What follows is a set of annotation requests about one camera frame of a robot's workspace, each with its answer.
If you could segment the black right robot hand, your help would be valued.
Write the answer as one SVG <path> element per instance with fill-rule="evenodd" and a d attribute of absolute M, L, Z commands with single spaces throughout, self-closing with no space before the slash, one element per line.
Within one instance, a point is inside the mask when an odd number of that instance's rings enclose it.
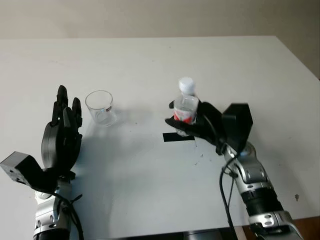
<path fill-rule="evenodd" d="M 226 133 L 222 124 L 222 113 L 209 102 L 198 102 L 196 120 L 187 124 L 174 117 L 166 118 L 165 122 L 183 132 L 206 140 L 215 146 L 215 152 L 221 156 L 225 150 Z"/>

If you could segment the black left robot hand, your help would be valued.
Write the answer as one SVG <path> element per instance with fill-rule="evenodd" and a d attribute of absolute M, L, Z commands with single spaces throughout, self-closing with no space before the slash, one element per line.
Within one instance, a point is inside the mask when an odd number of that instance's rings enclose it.
<path fill-rule="evenodd" d="M 60 177 L 67 176 L 80 153 L 82 108 L 75 97 L 68 107 L 68 92 L 60 85 L 53 104 L 51 121 L 46 125 L 41 142 L 41 157 L 46 171 Z"/>

